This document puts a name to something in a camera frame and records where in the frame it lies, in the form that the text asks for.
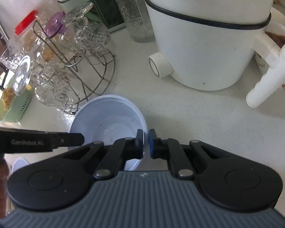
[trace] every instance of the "utensil holder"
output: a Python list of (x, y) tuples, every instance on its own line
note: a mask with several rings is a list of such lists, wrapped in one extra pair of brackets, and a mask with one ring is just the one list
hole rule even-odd
[(125, 27), (124, 20), (115, 0), (66, 0), (60, 2), (60, 5), (65, 12), (68, 12), (89, 1), (94, 4), (94, 12), (97, 13), (86, 13), (85, 16), (89, 20), (103, 23), (109, 32), (114, 32), (115, 30)]
[[(42, 40), (53, 51), (53, 53), (58, 57), (58, 59), (65, 65), (64, 69), (69, 70), (81, 82), (81, 87), (77, 86), (76, 89), (71, 87), (71, 89), (78, 97), (78, 100), (73, 105), (72, 110), (63, 110), (67, 114), (74, 115), (84, 103), (89, 101), (89, 98), (91, 98), (92, 95), (94, 97), (97, 97), (104, 94), (105, 90), (111, 83), (115, 73), (116, 56), (108, 49), (106, 52), (99, 51), (98, 54), (95, 56), (87, 56), (85, 50), (80, 48), (80, 55), (74, 55), (71, 59), (69, 59), (60, 51), (59, 47), (57, 47), (57, 45), (51, 38), (46, 37), (46, 39), (43, 39), (37, 33), (37, 31), (40, 30), (43, 31), (44, 35), (46, 35), (41, 24), (38, 21), (35, 21), (33, 26), (33, 32), (35, 33), (35, 35), (40, 40)], [(84, 67), (83, 71), (79, 71), (78, 69), (78, 63), (81, 61), (86, 63), (86, 66)], [(97, 66), (93, 64), (93, 62), (95, 61), (99, 62)], [(89, 80), (96, 80), (97, 78), (99, 81), (96, 80), (95, 83), (93, 83), (93, 86), (91, 86), (88, 85), (86, 81), (83, 81), (82, 76), (88, 77), (86, 79)]]
[[(14, 77), (11, 78), (8, 83), (7, 88), (12, 87), (14, 82)], [(20, 96), (15, 96), (13, 103), (8, 111), (3, 109), (2, 97), (0, 99), (0, 121), (3, 122), (19, 122), (25, 113), (31, 99), (33, 97), (34, 91), (26, 89)]]

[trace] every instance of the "green container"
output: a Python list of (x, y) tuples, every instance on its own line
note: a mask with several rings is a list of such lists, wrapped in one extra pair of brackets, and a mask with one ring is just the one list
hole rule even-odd
[[(9, 81), (6, 88), (13, 86), (14, 76)], [(20, 96), (15, 96), (13, 103), (8, 111), (3, 109), (2, 97), (0, 99), (0, 121), (2, 122), (19, 122), (26, 111), (32, 97), (34, 90), (25, 90)]]
[(87, 12), (85, 17), (89, 20), (103, 23), (110, 33), (125, 27), (124, 20), (115, 0), (66, 0), (59, 3), (63, 10), (68, 12), (89, 1), (94, 4), (93, 9), (97, 13)]

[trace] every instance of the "black rubber band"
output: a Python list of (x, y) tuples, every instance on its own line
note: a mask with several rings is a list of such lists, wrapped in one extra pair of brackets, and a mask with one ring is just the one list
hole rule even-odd
[(202, 25), (219, 27), (219, 28), (227, 28), (227, 29), (235, 29), (235, 30), (257, 30), (257, 29), (261, 29), (261, 28), (267, 26), (271, 20), (271, 13), (270, 13), (267, 20), (265, 20), (262, 23), (253, 24), (253, 25), (251, 25), (251, 24), (249, 24), (249, 25), (232, 24), (232, 23), (211, 21), (211, 20), (200, 19), (200, 18), (196, 18), (196, 17), (192, 17), (192, 16), (180, 14), (180, 13), (175, 13), (175, 12), (169, 11), (167, 9), (160, 8), (160, 7), (156, 6), (154, 3), (152, 3), (150, 0), (145, 0), (145, 2), (152, 9), (154, 9), (160, 13), (166, 14), (168, 16), (172, 16), (172, 17), (175, 17), (175, 18), (178, 18), (181, 20), (185, 20), (185, 21), (190, 21), (190, 22), (194, 22), (194, 23), (198, 23), (198, 24), (202, 24)]

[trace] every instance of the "metal cup rack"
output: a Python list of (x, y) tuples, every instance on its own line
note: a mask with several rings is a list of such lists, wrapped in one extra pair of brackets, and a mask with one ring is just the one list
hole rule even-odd
[[(58, 59), (64, 64), (63, 69), (69, 70), (81, 82), (84, 97), (80, 98), (78, 93), (76, 93), (75, 89), (70, 86), (72, 91), (78, 97), (78, 100), (74, 103), (72, 109), (69, 109), (67, 107), (66, 107), (66, 109), (61, 109), (63, 112), (70, 114), (70, 115), (74, 115), (74, 114), (76, 114), (76, 112), (81, 107), (81, 104), (85, 103), (86, 101), (89, 101), (89, 98), (91, 97), (91, 95), (94, 94), (96, 96), (101, 96), (104, 94), (104, 92), (106, 91), (106, 89), (108, 88), (109, 84), (111, 83), (111, 81), (113, 79), (115, 69), (116, 69), (116, 56), (111, 51), (106, 49), (104, 51), (98, 51), (95, 55), (87, 56), (86, 50), (78, 47), (81, 54), (80, 55), (74, 55), (72, 58), (68, 59), (61, 52), (61, 50), (57, 47), (57, 45), (53, 42), (52, 39), (50, 39), (49, 37), (46, 37), (45, 39), (43, 39), (41, 36), (39, 36), (39, 34), (37, 33), (37, 30), (42, 30), (44, 35), (46, 35), (46, 33), (38, 21), (35, 21), (32, 30), (33, 30), (34, 34), (40, 40), (42, 40), (54, 52), (54, 54), (58, 57)], [(86, 60), (88, 65), (90, 65), (92, 67), (93, 71), (96, 73), (96, 76), (98, 76), (98, 78), (100, 78), (100, 81), (98, 83), (94, 83), (93, 87), (90, 87), (78, 75), (79, 72), (78, 72), (78, 66), (77, 65), (81, 61), (84, 61), (84, 60)], [(98, 64), (101, 65), (101, 70), (97, 70), (95, 67), (96, 64), (93, 64), (91, 60), (93, 60), (93, 62), (94, 61), (99, 62)], [(108, 71), (109, 66), (111, 68), (113, 68), (113, 70), (110, 72)]]

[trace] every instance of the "metal rivet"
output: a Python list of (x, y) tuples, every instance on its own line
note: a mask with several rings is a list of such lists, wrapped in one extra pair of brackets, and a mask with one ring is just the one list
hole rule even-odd
[(111, 172), (107, 169), (101, 169), (96, 172), (96, 176), (98, 177), (107, 177), (111, 174)]
[(190, 177), (193, 175), (193, 171), (189, 169), (181, 169), (178, 171), (180, 177)]

